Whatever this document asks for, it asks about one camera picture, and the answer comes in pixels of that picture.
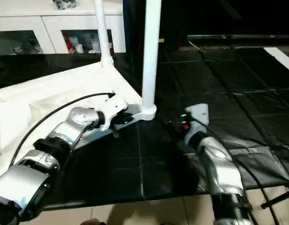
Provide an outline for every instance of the white shelf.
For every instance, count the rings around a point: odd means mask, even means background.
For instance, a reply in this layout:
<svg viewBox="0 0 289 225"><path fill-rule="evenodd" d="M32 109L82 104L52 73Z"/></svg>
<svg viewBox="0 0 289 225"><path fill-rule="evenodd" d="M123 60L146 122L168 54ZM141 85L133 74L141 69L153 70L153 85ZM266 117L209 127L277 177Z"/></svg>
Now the white shelf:
<svg viewBox="0 0 289 225"><path fill-rule="evenodd" d="M95 15L92 0L76 0L75 8L58 10L53 0L0 0L0 17ZM105 15L122 15L122 0L103 0Z"/></svg>

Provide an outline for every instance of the black cable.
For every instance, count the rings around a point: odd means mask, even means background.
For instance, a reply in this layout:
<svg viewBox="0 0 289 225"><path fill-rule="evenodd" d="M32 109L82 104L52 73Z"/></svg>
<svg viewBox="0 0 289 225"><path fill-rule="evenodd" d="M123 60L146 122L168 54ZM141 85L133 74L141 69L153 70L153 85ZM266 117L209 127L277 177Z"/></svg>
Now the black cable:
<svg viewBox="0 0 289 225"><path fill-rule="evenodd" d="M78 101L81 101L83 99L86 99L86 98L91 98L91 97L94 97L94 96L101 96L101 95L108 95L109 98L111 98L112 96L114 96L115 94L114 93L96 93L96 94L91 94L91 95L86 95L86 96L83 96L83 97L80 97L80 98L77 98L71 102L68 102L60 107L58 107L57 109L51 111L48 115L46 115L44 118L42 118L40 121L38 121L27 133L26 135L23 137L23 139L21 140L21 142L19 143L19 145L17 146L16 150L15 150L15 153L12 157L12 160L10 162L10 165L9 165L9 168L11 166L13 166L14 162L15 162L15 159L17 157L17 154L19 152L19 150L21 149L23 143L27 140L27 138L30 136L30 134L41 124L43 123L46 119L48 119L50 116L52 116L53 114L55 114L56 112L60 111L61 109L64 109L65 107L69 106L69 105L72 105Z"/></svg>
<svg viewBox="0 0 289 225"><path fill-rule="evenodd" d="M204 126L204 127L207 129L207 131L225 147L225 143L224 143L206 124L204 124L203 122L201 122L201 121L199 121L199 120L197 120L197 119L195 119L195 118L193 118L193 117L192 117L191 119L192 119L193 121L201 124L202 126ZM263 194L266 202L268 202L268 201L269 201L269 197L267 196L267 194L266 194L265 190L263 189L263 187L262 187L260 181L258 180L258 178L257 178L257 177L252 173L252 171L249 170L249 168L248 168L247 166L245 166L239 159L235 158L235 157L228 151L228 149L227 149L227 152L228 152L228 154L231 156L231 158L232 158L232 160L234 161L235 165L237 166L238 170L240 171L239 165L242 166L242 167L250 174L250 176L255 180L255 182L257 183L258 188L261 190L261 192L262 192L262 194ZM244 187L243 190L244 190L244 197L245 197L247 203L249 203L249 197L248 197L248 194L246 193L245 187ZM272 214L272 217L273 217L273 220L274 220L275 225L279 225L279 222L278 222L278 219L277 219L277 216L276 216L276 214L275 214L275 212L274 212L273 207L270 206L269 209L270 209L270 212L271 212L271 214ZM257 221L256 221L253 213L250 212L250 210L249 210L249 214L250 214L250 217L251 217L253 223L254 223L254 224L257 224Z"/></svg>

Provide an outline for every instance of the red object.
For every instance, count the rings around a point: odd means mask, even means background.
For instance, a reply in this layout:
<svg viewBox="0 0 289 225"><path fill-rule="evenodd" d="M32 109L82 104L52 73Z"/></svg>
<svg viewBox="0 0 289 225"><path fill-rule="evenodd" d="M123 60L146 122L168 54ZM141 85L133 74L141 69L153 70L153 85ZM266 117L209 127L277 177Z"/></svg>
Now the red object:
<svg viewBox="0 0 289 225"><path fill-rule="evenodd" d="M190 127L187 124L184 124L184 129L188 130Z"/></svg>
<svg viewBox="0 0 289 225"><path fill-rule="evenodd" d="M75 49L73 47L73 45L71 44L71 42L69 41L69 38L66 34L63 34L65 43L66 43L66 47L68 48L68 52L69 53L75 53Z"/></svg>

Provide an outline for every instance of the white cable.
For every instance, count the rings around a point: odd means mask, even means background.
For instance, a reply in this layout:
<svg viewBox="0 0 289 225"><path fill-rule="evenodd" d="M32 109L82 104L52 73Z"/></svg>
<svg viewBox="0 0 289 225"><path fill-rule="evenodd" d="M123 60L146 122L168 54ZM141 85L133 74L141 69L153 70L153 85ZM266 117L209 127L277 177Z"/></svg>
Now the white cable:
<svg viewBox="0 0 289 225"><path fill-rule="evenodd" d="M201 50L198 46L196 46L195 44L193 44L191 41L188 40L188 43L190 45L192 45L194 48L198 49L199 51Z"/></svg>

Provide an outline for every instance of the glass cabinet door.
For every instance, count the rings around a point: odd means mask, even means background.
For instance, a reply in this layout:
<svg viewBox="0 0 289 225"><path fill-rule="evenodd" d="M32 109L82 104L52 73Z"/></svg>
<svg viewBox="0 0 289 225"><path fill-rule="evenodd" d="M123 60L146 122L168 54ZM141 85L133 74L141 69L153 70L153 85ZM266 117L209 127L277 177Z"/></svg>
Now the glass cabinet door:
<svg viewBox="0 0 289 225"><path fill-rule="evenodd" d="M32 30L0 31L0 55L43 54Z"/></svg>
<svg viewBox="0 0 289 225"><path fill-rule="evenodd" d="M98 30L62 30L69 53L101 53ZM111 30L107 30L110 52L114 52Z"/></svg>

